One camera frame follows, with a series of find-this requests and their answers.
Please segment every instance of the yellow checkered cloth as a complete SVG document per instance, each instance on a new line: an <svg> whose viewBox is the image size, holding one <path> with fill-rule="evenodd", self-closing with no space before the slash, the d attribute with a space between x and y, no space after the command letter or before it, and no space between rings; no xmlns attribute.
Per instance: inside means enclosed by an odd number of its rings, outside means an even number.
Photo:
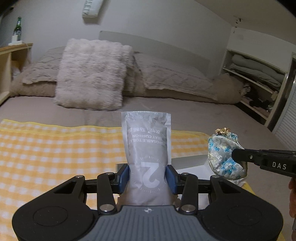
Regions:
<svg viewBox="0 0 296 241"><path fill-rule="evenodd" d="M209 136L172 131L172 157L207 153ZM61 127L33 122L0 123L0 241L16 241L14 212L75 175L95 179L125 163L121 127ZM87 203L96 209L96 195Z"/></svg>

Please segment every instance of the headboard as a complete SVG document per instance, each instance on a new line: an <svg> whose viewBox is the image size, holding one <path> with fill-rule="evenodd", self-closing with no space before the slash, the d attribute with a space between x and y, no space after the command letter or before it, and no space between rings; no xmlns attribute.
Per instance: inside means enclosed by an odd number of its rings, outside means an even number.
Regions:
<svg viewBox="0 0 296 241"><path fill-rule="evenodd" d="M100 31L99 40L108 40L111 42L120 42L123 45L130 45L133 47L134 51L193 66L199 69L204 75L207 74L210 63L208 59L185 49L136 35Z"/></svg>

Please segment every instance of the number 2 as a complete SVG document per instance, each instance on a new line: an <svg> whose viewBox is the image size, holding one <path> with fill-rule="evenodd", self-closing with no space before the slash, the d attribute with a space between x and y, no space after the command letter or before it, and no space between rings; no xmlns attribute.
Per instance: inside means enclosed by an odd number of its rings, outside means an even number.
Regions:
<svg viewBox="0 0 296 241"><path fill-rule="evenodd" d="M149 169L147 170L147 172L144 173L143 178L142 178L144 185L148 188L157 187L159 185L160 181L155 179L153 182L150 182L150 177L159 167L159 163L141 162L141 167L149 167Z"/></svg>

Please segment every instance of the metal screw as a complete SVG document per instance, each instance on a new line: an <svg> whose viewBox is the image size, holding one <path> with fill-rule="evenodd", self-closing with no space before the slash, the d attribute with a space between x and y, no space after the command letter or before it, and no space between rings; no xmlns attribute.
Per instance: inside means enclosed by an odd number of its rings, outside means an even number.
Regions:
<svg viewBox="0 0 296 241"><path fill-rule="evenodd" d="M114 206L111 204L103 204L100 206L100 210L103 212L110 212L114 209Z"/></svg>
<svg viewBox="0 0 296 241"><path fill-rule="evenodd" d="M195 206L191 205L191 204L186 204L186 205L183 205L181 207L182 211L184 212L187 212L187 213L190 213L190 212L193 212L196 208Z"/></svg>

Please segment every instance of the wooden nightstand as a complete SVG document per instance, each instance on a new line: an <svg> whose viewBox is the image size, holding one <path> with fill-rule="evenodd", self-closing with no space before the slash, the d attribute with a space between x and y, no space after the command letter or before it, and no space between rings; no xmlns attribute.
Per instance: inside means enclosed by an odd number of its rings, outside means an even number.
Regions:
<svg viewBox="0 0 296 241"><path fill-rule="evenodd" d="M11 61L17 61L20 70L26 65L33 44L20 44L0 48L0 105L9 97Z"/></svg>

